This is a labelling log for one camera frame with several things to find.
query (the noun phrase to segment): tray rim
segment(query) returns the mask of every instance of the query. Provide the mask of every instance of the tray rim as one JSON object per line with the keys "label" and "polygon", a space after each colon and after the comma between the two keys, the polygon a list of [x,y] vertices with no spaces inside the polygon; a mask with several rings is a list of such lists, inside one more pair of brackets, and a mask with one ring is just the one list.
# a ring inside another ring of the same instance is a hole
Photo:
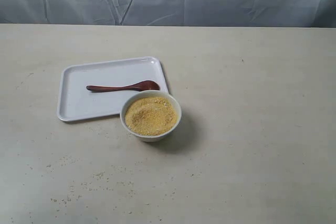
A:
{"label": "tray rim", "polygon": [[74,122],[74,121],[81,121],[81,120],[94,119],[94,118],[102,118],[104,116],[112,116],[112,115],[120,114],[120,111],[114,111],[114,112],[109,112],[109,113],[100,113],[100,114],[97,114],[97,115],[94,115],[94,116],[78,116],[75,119],[69,119],[69,118],[65,118],[64,116],[62,116],[61,113],[60,113],[60,106],[61,106],[61,97],[62,97],[62,93],[63,93],[62,88],[63,88],[63,83],[64,83],[64,75],[65,75],[66,71],[68,71],[71,68],[75,68],[75,67],[92,66],[92,65],[100,65],[100,64],[105,64],[105,63],[132,61],[132,60],[141,60],[141,59],[153,59],[159,64],[159,74],[162,76],[162,78],[164,80],[165,90],[163,92],[169,93],[169,90],[168,90],[168,87],[167,87],[167,81],[166,81],[166,78],[165,78],[164,73],[163,73],[161,62],[158,58],[153,57],[153,56],[127,58],[127,59],[119,59],[119,60],[108,60],[108,61],[101,61],[101,62],[92,62],[92,63],[70,65],[70,66],[66,67],[61,73],[61,79],[60,79],[60,83],[59,83],[59,92],[58,92],[57,111],[56,111],[57,117],[63,122]]}

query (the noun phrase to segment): yellow powder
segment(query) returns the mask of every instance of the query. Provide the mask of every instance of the yellow powder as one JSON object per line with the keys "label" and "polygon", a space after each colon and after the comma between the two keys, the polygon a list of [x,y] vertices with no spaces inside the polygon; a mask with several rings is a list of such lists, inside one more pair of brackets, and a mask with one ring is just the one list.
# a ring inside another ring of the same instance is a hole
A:
{"label": "yellow powder", "polygon": [[128,128],[140,135],[157,136],[169,131],[177,115],[166,98],[149,97],[135,101],[125,114]]}

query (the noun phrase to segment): wooden spoon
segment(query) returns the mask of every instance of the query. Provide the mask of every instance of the wooden spoon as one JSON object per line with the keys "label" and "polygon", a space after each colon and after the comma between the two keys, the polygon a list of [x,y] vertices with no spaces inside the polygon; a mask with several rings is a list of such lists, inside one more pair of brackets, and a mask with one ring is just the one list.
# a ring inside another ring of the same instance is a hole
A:
{"label": "wooden spoon", "polygon": [[102,87],[102,86],[88,85],[86,86],[86,89],[92,92],[110,92],[121,90],[144,91],[144,90],[160,90],[160,86],[154,81],[141,81],[139,83],[125,87]]}

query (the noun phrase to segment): white tray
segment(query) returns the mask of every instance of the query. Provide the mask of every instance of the white tray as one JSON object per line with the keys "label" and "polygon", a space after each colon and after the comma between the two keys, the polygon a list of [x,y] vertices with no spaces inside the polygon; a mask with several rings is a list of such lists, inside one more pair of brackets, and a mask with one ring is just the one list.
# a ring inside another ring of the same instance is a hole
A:
{"label": "white tray", "polygon": [[119,114],[126,100],[138,91],[92,93],[86,86],[121,87],[145,80],[155,81],[168,93],[160,61],[154,57],[70,66],[61,76],[57,116],[70,122]]}

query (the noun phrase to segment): tabletop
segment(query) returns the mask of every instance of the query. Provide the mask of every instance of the tabletop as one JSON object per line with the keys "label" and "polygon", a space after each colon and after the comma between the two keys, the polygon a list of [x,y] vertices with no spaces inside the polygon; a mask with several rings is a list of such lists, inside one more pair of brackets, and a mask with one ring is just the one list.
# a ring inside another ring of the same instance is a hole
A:
{"label": "tabletop", "polygon": [[[335,52],[336,29],[0,25],[0,222],[335,223]],[[143,56],[171,136],[56,117],[67,66]]]}

